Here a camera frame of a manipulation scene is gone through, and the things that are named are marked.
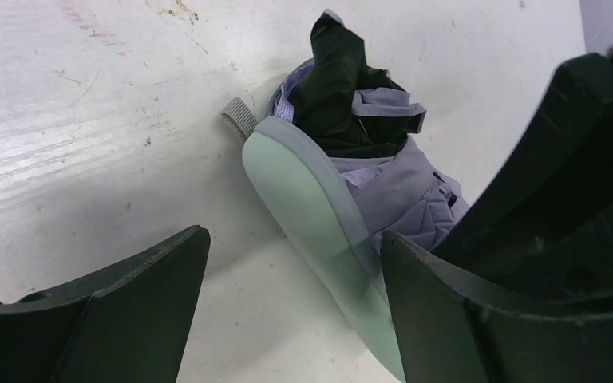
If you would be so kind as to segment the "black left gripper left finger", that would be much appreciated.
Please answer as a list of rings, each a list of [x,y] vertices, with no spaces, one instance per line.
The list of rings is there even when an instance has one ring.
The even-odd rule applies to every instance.
[[[0,302],[0,382],[174,382],[211,244],[192,226],[70,282]]]

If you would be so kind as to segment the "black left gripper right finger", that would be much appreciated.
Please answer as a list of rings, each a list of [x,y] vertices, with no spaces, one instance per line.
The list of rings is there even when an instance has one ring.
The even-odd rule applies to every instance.
[[[382,236],[408,382],[613,382],[613,294],[545,303]]]

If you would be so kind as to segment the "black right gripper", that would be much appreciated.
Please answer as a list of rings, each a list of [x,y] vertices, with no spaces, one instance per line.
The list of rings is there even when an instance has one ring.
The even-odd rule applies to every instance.
[[[556,69],[517,146],[434,254],[544,301],[613,294],[613,46]]]

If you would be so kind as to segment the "lilac black umbrella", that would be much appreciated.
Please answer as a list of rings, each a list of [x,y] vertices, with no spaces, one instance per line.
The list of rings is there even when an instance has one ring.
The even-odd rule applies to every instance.
[[[336,167],[375,244],[396,231],[431,250],[469,209],[460,184],[417,146],[425,108],[371,67],[364,41],[325,10],[312,56],[279,86],[271,114],[308,135]]]

